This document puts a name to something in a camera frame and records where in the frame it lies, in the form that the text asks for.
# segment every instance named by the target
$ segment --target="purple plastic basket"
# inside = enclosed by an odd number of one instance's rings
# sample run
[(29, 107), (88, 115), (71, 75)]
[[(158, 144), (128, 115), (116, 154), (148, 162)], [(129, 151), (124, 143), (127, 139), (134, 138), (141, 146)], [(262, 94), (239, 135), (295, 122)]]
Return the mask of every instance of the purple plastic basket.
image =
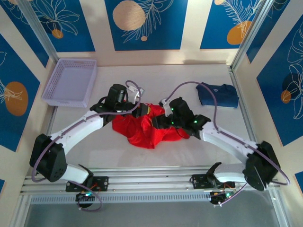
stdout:
[(97, 61), (59, 59), (42, 94), (49, 105), (87, 107), (97, 74)]

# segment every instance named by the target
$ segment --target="red cloth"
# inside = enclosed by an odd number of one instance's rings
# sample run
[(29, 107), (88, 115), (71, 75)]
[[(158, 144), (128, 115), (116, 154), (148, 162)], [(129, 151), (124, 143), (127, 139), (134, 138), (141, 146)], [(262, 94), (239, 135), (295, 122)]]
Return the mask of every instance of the red cloth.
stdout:
[(182, 129), (156, 129), (152, 126), (152, 118), (164, 114), (164, 109), (159, 105), (148, 104), (151, 108), (149, 114), (134, 118), (117, 116), (113, 121), (113, 130), (127, 137), (129, 143), (141, 147), (154, 149), (161, 141), (177, 141), (189, 136)]

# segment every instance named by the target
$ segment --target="folded blue shirt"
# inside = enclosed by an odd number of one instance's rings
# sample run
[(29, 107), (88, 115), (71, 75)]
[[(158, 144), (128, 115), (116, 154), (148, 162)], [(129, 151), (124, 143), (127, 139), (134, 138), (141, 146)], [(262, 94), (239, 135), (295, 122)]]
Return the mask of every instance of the folded blue shirt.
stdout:
[[(203, 82), (202, 84), (207, 86), (213, 92), (217, 99), (218, 106), (238, 107), (239, 97), (234, 86), (227, 84), (223, 84), (221, 86), (209, 85)], [(198, 85), (196, 89), (198, 90), (199, 99), (202, 105), (214, 105), (213, 97), (203, 86)]]

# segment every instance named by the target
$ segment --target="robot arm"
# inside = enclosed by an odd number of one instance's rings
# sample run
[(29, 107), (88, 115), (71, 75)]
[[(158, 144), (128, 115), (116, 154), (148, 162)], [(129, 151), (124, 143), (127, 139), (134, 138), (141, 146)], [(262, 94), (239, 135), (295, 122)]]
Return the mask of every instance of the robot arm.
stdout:
[(194, 136), (222, 148), (241, 161), (240, 164), (215, 163), (199, 181), (213, 188), (224, 182), (244, 182), (253, 188), (264, 191), (277, 174), (277, 170), (256, 153), (254, 148), (271, 159), (276, 165), (279, 162), (271, 145), (267, 142), (257, 144), (220, 127), (203, 115), (194, 115), (187, 103), (180, 97), (163, 103), (166, 114), (155, 117), (153, 126), (158, 129), (176, 127), (182, 128), (188, 135)]
[[(38, 164), (37, 171), (50, 182), (63, 179), (80, 183), (90, 188), (94, 182), (93, 173), (81, 165), (74, 166), (67, 164), (65, 156), (82, 139), (92, 132), (101, 129), (116, 117), (111, 114), (100, 115), (100, 113), (120, 112), (123, 115), (123, 112), (131, 110), (136, 106), (138, 95), (138, 90), (132, 86), (126, 88), (123, 85), (114, 84), (110, 88), (107, 97), (100, 99), (98, 103), (90, 108), (90, 111), (70, 126), (51, 136), (39, 135), (34, 144), (30, 165), (34, 167), (43, 150), (50, 143), (53, 143), (48, 152), (43, 155)], [(134, 117), (139, 117), (147, 113), (148, 106), (139, 104), (130, 114)]]

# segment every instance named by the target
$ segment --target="white floor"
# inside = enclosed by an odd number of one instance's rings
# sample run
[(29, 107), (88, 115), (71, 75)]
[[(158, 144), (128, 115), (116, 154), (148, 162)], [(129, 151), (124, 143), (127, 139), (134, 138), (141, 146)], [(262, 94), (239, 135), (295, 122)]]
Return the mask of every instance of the white floor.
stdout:
[[(182, 82), (198, 81), (213, 85), (232, 84), (226, 65), (170, 65), (99, 67), (89, 106), (84, 108), (59, 107), (52, 133), (82, 117), (89, 107), (107, 95), (115, 84), (135, 81), (145, 89), (144, 103), (157, 104)], [(195, 85), (184, 85), (172, 98), (183, 97), (194, 114), (213, 118), (212, 106), (201, 106)], [(218, 108), (217, 123), (222, 128), (248, 139), (241, 110)], [(210, 143), (190, 138), (175, 142), (161, 142), (156, 149), (137, 148), (126, 137), (112, 130), (111, 123), (78, 143), (67, 155), (70, 164), (94, 168), (149, 167), (149, 166), (209, 166), (215, 162), (239, 162), (227, 152)]]

